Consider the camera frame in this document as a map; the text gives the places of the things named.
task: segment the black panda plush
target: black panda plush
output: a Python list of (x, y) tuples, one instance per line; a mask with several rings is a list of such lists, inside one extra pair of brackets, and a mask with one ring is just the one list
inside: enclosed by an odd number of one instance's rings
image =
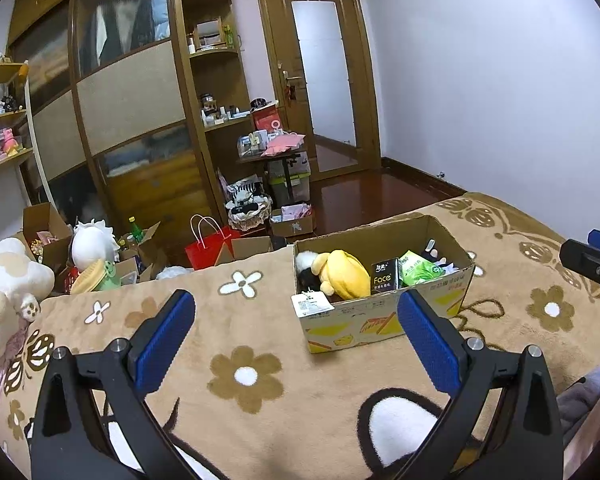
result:
[(301, 292), (320, 291), (320, 277), (311, 272), (311, 264), (317, 256), (318, 253), (313, 251), (303, 251), (296, 256), (296, 272)]

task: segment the green glass bottle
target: green glass bottle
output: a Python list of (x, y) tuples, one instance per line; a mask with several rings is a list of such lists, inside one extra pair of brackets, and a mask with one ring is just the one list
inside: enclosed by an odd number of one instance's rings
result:
[(133, 235), (134, 240), (138, 244), (141, 243), (144, 235), (142, 234), (142, 229), (139, 228), (138, 225), (136, 224), (136, 217), (132, 216), (129, 219), (129, 223), (131, 224), (131, 234)]

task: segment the open cardboard box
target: open cardboard box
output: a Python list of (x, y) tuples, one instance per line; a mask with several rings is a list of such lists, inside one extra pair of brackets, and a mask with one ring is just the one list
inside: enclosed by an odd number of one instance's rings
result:
[(69, 257), (69, 245), (74, 231), (64, 223), (60, 213), (49, 202), (24, 208), (22, 212), (22, 231), (14, 237), (24, 243), (27, 247), (27, 256), (35, 262), (38, 259), (31, 252), (30, 245), (34, 240), (38, 240), (40, 231), (49, 231), (58, 238), (57, 241), (45, 245), (42, 251), (42, 264), (58, 274), (66, 267)]
[(142, 242), (138, 244), (137, 249), (120, 251), (121, 262), (135, 258), (135, 256), (140, 257), (140, 261), (145, 266), (145, 270), (140, 274), (140, 282), (154, 280), (170, 264), (168, 256), (154, 239), (158, 227), (160, 227), (160, 222), (142, 231), (144, 237), (142, 238)]
[[(282, 209), (276, 209), (271, 216), (282, 216)], [(297, 220), (287, 220), (286, 222), (271, 222), (271, 231), (276, 236), (291, 238), (299, 235), (308, 235), (314, 232), (316, 222), (315, 214), (312, 212), (309, 216)]]
[(216, 259), (216, 266), (239, 262), (240, 260), (251, 258), (256, 254), (270, 253), (273, 250), (271, 238), (268, 236), (235, 238), (231, 240), (231, 246), (234, 250), (233, 254), (226, 243), (222, 244), (222, 249), (220, 249), (220, 253)]
[[(436, 241), (440, 257), (453, 262), (460, 269), (458, 272), (368, 298), (341, 301), (333, 305), (333, 310), (302, 317), (300, 324), (310, 352), (342, 350), (404, 334), (396, 307), (400, 295), (410, 288), (416, 289), (439, 316), (456, 316), (474, 275), (475, 264), (433, 216), (368, 225), (296, 242), (294, 254), (302, 251), (346, 251), (355, 256), (371, 275), (374, 264), (399, 258), (409, 250), (419, 254), (432, 238)], [(297, 282), (296, 291), (300, 293)]]

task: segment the small table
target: small table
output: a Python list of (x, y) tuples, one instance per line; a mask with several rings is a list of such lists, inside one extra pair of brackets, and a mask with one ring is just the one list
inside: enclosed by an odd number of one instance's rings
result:
[(279, 153), (277, 155), (272, 156), (263, 156), (263, 155), (249, 155), (242, 156), (238, 158), (238, 164), (247, 164), (248, 162), (264, 162), (267, 165), (267, 171), (269, 169), (269, 162), (274, 160), (282, 161), (282, 168), (285, 170), (285, 181), (286, 181), (286, 191), (289, 194), (289, 200), (291, 203), (295, 203), (296, 199), (294, 197), (294, 190), (291, 185), (291, 174), (289, 173), (289, 164), (288, 160), (290, 158), (296, 158), (296, 156), (301, 155), (301, 153), (306, 152), (306, 147), (296, 148), (294, 150), (288, 150), (286, 152)]

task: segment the bed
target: bed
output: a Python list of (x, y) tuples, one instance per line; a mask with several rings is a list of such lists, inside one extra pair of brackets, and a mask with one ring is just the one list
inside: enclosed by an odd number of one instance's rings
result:
[[(452, 320), (463, 336), (510, 351), (538, 344), (557, 392), (600, 364), (600, 286), (561, 266), (560, 236), (478, 193), (383, 222), (423, 214), (476, 262)], [(447, 396), (404, 336), (309, 354), (290, 307), (294, 283), (288, 247), (173, 280), (46, 300), (0, 393), (0, 444), (30, 477), (32, 417), (52, 349), (99, 351), (183, 288), (196, 298), (196, 322), (146, 402), (203, 479), (382, 478), (417, 449)], [(119, 456), (137, 465), (104, 396), (96, 400)], [(496, 400), (488, 399), (462, 460), (479, 446)]]

